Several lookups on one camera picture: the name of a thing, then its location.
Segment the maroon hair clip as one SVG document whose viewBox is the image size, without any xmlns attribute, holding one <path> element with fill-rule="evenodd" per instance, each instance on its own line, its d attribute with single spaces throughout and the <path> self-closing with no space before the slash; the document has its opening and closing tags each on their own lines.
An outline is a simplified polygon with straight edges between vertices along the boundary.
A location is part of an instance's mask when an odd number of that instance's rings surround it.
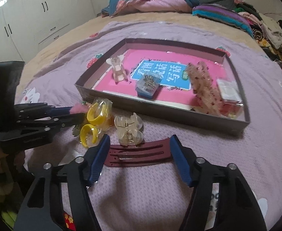
<svg viewBox="0 0 282 231">
<path fill-rule="evenodd" d="M 110 145 L 104 165 L 107 167 L 141 167 L 169 162 L 172 159 L 170 138 L 136 146 Z"/>
</svg>

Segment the clear beige claw clip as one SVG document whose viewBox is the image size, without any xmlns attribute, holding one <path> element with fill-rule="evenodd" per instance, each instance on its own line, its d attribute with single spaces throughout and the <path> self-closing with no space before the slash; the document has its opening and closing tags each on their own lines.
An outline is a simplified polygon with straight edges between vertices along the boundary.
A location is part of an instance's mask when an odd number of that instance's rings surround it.
<svg viewBox="0 0 282 231">
<path fill-rule="evenodd" d="M 144 135 L 141 132 L 143 120 L 133 113 L 130 117 L 115 116 L 114 125 L 117 129 L 117 139 L 122 146 L 136 146 L 143 142 Z"/>
</svg>

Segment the pink beige claw clip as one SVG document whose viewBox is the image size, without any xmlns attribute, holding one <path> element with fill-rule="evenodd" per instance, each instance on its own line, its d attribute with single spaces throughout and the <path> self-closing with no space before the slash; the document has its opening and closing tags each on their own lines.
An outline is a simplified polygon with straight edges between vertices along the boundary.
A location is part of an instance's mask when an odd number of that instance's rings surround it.
<svg viewBox="0 0 282 231">
<path fill-rule="evenodd" d="M 116 57 L 111 57 L 106 60 L 106 63 L 112 67 L 113 79 L 116 84 L 123 80 L 128 81 L 126 70 L 122 64 L 123 60 L 124 60 L 123 54 Z"/>
</svg>

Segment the beige mesh dotted bow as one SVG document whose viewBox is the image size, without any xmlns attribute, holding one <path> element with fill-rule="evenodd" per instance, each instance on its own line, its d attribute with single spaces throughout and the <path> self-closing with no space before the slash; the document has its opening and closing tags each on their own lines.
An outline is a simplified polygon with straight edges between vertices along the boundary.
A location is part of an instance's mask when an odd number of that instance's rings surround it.
<svg viewBox="0 0 282 231">
<path fill-rule="evenodd" d="M 223 108 L 224 103 L 220 91 L 213 85 L 209 67 L 200 61 L 196 65 L 188 63 L 185 71 L 198 103 L 194 110 L 203 114 L 226 116 L 227 112 Z"/>
</svg>

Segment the clear bag white card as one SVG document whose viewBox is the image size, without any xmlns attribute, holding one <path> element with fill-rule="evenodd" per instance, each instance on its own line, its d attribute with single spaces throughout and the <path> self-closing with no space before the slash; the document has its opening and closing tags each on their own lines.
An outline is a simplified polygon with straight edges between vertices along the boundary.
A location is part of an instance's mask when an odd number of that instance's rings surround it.
<svg viewBox="0 0 282 231">
<path fill-rule="evenodd" d="M 222 98 L 223 114 L 229 118 L 237 119 L 244 107 L 237 82 L 222 78 L 217 79 L 216 82 Z"/>
</svg>

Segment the bobby pins blue card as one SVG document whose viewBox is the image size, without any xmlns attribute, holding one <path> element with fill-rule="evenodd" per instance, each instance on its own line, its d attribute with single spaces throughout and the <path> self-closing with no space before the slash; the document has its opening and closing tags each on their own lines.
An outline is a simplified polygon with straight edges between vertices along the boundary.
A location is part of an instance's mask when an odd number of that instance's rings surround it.
<svg viewBox="0 0 282 231">
<path fill-rule="evenodd" d="M 162 76 L 157 73 L 145 72 L 135 85 L 137 96 L 147 99 L 152 99 L 156 93 L 156 90 L 160 86 Z"/>
</svg>

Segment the white earring card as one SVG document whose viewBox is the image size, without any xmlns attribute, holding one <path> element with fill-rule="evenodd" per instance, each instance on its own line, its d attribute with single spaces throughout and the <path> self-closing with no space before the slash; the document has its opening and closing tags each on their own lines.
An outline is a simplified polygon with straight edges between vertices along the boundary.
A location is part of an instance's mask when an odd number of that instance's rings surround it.
<svg viewBox="0 0 282 231">
<path fill-rule="evenodd" d="M 83 146 L 78 146 L 76 148 L 71 148 L 64 155 L 62 160 L 59 162 L 59 165 L 65 165 L 73 161 L 77 157 L 83 157 L 86 153 L 87 149 Z"/>
</svg>

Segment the purple cartoon quilt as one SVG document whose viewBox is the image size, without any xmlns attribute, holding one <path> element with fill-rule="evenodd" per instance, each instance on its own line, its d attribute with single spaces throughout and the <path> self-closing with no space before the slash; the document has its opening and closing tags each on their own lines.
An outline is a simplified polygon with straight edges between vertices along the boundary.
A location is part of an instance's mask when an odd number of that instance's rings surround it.
<svg viewBox="0 0 282 231">
<path fill-rule="evenodd" d="M 50 60 L 32 78 L 22 78 L 17 100 L 36 89 L 40 102 L 72 106 L 81 97 L 75 87 L 96 54 L 125 38 L 152 38 L 224 47 L 242 82 L 251 122 L 240 138 L 143 116 L 146 141 L 177 135 L 184 146 L 209 162 L 235 163 L 260 201 L 267 228 L 282 216 L 282 70 L 263 53 L 200 28 L 166 22 L 111 22 L 96 36 L 76 39 L 73 30 L 53 47 Z M 133 168 L 105 167 L 88 190 L 103 230 L 178 230 L 192 193 L 173 163 Z"/>
</svg>

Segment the red floral blanket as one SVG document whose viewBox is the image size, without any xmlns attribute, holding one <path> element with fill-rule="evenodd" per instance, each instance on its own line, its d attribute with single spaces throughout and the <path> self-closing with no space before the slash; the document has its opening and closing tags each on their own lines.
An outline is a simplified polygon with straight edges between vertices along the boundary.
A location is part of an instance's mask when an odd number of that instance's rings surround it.
<svg viewBox="0 0 282 231">
<path fill-rule="evenodd" d="M 64 212 L 64 221 L 65 221 L 66 227 L 69 230 L 73 230 L 73 231 L 76 230 L 75 224 L 74 224 L 74 220 L 73 220 L 72 216 L 70 216 L 66 212 Z"/>
</svg>

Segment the white wardrobe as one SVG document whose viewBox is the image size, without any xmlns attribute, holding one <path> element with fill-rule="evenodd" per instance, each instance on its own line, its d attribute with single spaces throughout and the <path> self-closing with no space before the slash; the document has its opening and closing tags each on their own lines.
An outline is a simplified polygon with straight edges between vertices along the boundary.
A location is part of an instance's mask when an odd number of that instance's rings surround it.
<svg viewBox="0 0 282 231">
<path fill-rule="evenodd" d="M 91 0 L 0 0 L 0 62 L 27 63 L 95 17 Z"/>
</svg>

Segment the tan bed sheet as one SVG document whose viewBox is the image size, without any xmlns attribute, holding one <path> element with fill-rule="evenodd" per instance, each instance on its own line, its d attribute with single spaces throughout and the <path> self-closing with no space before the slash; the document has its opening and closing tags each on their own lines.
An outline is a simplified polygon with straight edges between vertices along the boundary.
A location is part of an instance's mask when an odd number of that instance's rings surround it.
<svg viewBox="0 0 282 231">
<path fill-rule="evenodd" d="M 233 41 L 243 43 L 249 48 L 261 52 L 261 47 L 247 33 L 227 26 L 223 23 L 218 23 L 205 18 L 192 16 L 191 14 L 180 14 L 175 12 L 150 12 L 150 13 L 134 13 L 126 14 L 117 17 L 97 17 L 91 19 L 87 23 L 69 31 L 59 37 L 53 43 L 42 49 L 31 61 L 26 63 L 20 83 L 16 90 L 16 96 L 22 95 L 26 86 L 33 80 L 33 77 L 45 67 L 48 67 L 51 62 L 59 55 L 59 53 L 68 46 L 91 37 L 92 35 L 102 31 L 103 27 L 113 21 L 133 22 L 133 21 L 166 21 L 168 23 L 179 23 L 188 26 L 194 26 L 207 31 L 211 31 L 222 37 L 226 37 Z"/>
</svg>

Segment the navy pink folded duvet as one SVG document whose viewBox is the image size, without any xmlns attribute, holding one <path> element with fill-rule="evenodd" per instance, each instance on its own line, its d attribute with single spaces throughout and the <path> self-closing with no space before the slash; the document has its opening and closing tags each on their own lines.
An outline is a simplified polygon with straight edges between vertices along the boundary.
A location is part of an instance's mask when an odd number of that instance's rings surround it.
<svg viewBox="0 0 282 231">
<path fill-rule="evenodd" d="M 191 13 L 198 5 L 199 0 L 109 0 L 109 5 L 102 9 L 101 16 L 115 17 L 149 12 Z"/>
</svg>

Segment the striped purple teal pillow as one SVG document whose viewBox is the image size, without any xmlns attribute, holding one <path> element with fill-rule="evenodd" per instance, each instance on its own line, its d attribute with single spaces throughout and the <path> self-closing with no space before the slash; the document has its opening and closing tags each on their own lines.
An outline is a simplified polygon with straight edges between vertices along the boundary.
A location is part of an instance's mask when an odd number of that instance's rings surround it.
<svg viewBox="0 0 282 231">
<path fill-rule="evenodd" d="M 241 15 L 223 6 L 217 4 L 198 5 L 193 8 L 192 15 L 238 28 L 254 38 L 248 21 Z"/>
</svg>

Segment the pile of clothes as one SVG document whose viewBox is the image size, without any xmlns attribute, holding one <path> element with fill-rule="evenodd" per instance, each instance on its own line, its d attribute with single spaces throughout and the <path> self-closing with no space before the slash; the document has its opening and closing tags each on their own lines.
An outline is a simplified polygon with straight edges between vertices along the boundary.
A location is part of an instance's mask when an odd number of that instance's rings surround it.
<svg viewBox="0 0 282 231">
<path fill-rule="evenodd" d="M 245 0 L 234 0 L 234 4 L 235 12 L 248 21 L 257 44 L 282 69 L 282 27 L 279 22 L 260 14 Z"/>
</svg>

